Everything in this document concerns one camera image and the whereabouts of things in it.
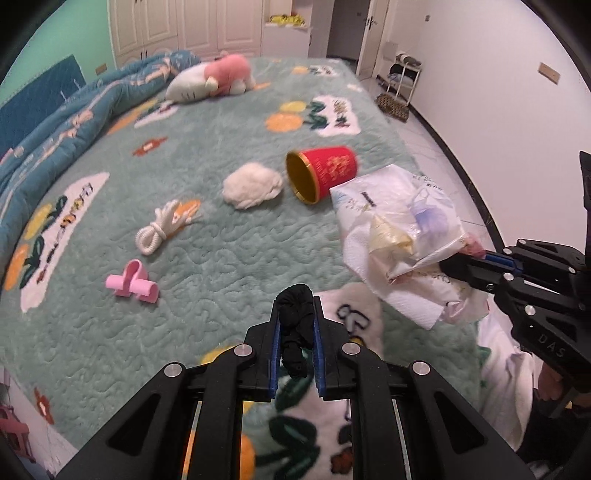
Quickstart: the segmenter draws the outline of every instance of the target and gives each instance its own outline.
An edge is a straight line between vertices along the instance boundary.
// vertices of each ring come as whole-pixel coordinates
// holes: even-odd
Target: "black baseboard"
[[[380,75],[378,75],[378,80],[382,82],[385,81]],[[429,122],[427,122],[427,120],[425,120],[425,118],[417,111],[417,109],[413,107],[412,103],[409,104],[408,109],[415,117],[417,117],[418,121],[421,122],[421,125],[427,130],[429,135],[431,135],[432,139],[435,140],[439,148],[441,148],[441,151],[445,154],[449,160],[449,163],[452,164],[453,169],[460,177],[462,183],[466,187],[466,190],[470,194],[470,197],[472,197],[472,201],[474,202],[474,205],[476,205],[478,213],[480,213],[480,216],[484,221],[484,225],[488,230],[488,234],[491,236],[492,244],[495,246],[496,251],[501,252],[503,248],[505,248],[505,244],[501,238],[501,233],[499,232],[499,229],[497,228],[488,207],[480,196],[480,193],[478,193],[476,186],[472,183],[470,177],[466,173],[466,170],[464,170],[464,167],[462,167],[457,157],[453,154],[453,152],[435,131],[435,129],[429,124]]]

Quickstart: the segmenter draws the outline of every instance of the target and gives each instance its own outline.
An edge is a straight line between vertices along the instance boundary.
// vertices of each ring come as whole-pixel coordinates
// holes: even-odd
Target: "doormat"
[[[392,95],[382,93],[375,99],[375,103],[386,115],[405,123],[408,120],[408,106],[396,101]]]

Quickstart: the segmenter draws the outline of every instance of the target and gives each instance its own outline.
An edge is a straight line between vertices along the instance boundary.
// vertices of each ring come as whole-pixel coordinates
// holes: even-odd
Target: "door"
[[[137,0],[137,2],[141,11],[145,46],[177,36],[176,0]]]
[[[157,53],[169,53],[175,50],[178,50],[178,40],[176,38],[168,38],[144,47],[144,58],[151,57]]]
[[[138,60],[143,60],[145,58],[145,48],[139,48],[137,50],[132,50],[123,55],[118,56],[117,59],[117,67],[121,68],[128,63],[133,63]]]
[[[111,37],[116,57],[138,50],[144,46],[139,20],[139,0],[109,0]]]
[[[357,64],[357,77],[359,77],[359,80],[370,78],[374,72],[387,12],[388,0],[371,0],[369,3],[368,19],[365,24],[361,54]]]
[[[217,52],[217,0],[177,0],[178,46],[197,56]]]
[[[218,0],[218,50],[259,50],[261,33],[262,0]]]

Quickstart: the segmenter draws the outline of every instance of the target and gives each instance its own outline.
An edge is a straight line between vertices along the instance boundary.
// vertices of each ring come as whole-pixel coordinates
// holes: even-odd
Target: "yellow items on shelf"
[[[301,15],[273,15],[269,22],[278,25],[293,25],[294,27],[303,27],[306,24]]]

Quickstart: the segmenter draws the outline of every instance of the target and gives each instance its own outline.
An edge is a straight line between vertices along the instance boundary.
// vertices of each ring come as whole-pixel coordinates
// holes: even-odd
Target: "electrical outlet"
[[[107,64],[106,64],[106,63],[104,63],[104,64],[102,64],[102,65],[99,65],[99,66],[98,66],[98,67],[95,69],[95,73],[96,73],[97,75],[100,75],[101,73],[103,73],[103,72],[106,72],[106,70],[107,70]]]
[[[560,73],[558,73],[553,68],[548,67],[545,63],[540,63],[540,68],[538,69],[538,72],[540,72],[552,83],[558,85],[558,81],[560,80]]]

